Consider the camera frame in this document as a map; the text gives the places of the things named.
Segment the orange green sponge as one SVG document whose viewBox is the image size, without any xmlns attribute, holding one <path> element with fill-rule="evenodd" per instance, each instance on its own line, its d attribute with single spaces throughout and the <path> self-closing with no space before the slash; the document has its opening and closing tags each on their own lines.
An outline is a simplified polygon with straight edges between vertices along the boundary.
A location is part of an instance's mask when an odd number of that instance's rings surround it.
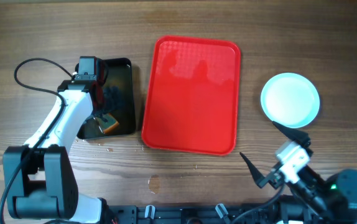
<svg viewBox="0 0 357 224">
<path fill-rule="evenodd" d="M 119 126 L 119 122 L 110 113 L 97 117 L 97 120 L 103 134 L 109 134 Z"/>
</svg>

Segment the white plate with stain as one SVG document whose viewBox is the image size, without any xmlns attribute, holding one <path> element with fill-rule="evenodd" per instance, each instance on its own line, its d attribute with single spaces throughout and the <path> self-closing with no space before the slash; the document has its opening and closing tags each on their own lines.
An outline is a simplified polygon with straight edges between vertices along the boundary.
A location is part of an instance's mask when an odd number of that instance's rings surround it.
<svg viewBox="0 0 357 224">
<path fill-rule="evenodd" d="M 317 117 L 320 96 L 309 79 L 297 73 L 280 73 L 263 86 L 260 104 L 271 121 L 288 128 L 302 128 Z"/>
</svg>

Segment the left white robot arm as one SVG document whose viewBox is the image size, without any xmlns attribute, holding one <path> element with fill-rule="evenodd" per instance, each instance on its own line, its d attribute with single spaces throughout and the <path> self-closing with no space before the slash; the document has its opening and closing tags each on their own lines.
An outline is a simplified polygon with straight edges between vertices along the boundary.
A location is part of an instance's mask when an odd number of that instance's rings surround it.
<svg viewBox="0 0 357 224">
<path fill-rule="evenodd" d="M 103 198 L 80 194 L 68 158 L 82 124 L 103 104 L 98 81 L 65 80 L 57 100 L 37 132 L 22 146 L 9 146 L 2 157 L 6 208 L 15 219 L 50 223 L 116 223 Z"/>
</svg>

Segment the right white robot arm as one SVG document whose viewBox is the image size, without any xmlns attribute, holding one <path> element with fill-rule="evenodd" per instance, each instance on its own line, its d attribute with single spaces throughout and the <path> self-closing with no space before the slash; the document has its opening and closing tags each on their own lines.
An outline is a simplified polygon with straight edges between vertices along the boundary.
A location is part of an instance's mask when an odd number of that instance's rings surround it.
<svg viewBox="0 0 357 224">
<path fill-rule="evenodd" d="M 266 176 L 243 154 L 255 184 L 279 189 L 268 206 L 275 202 L 285 186 L 311 211 L 329 223 L 357 222 L 357 170 L 345 169 L 323 180 L 309 165 L 313 151 L 308 133 L 288 128 L 276 121 L 273 125 L 288 138 L 276 151 L 277 164 Z"/>
</svg>

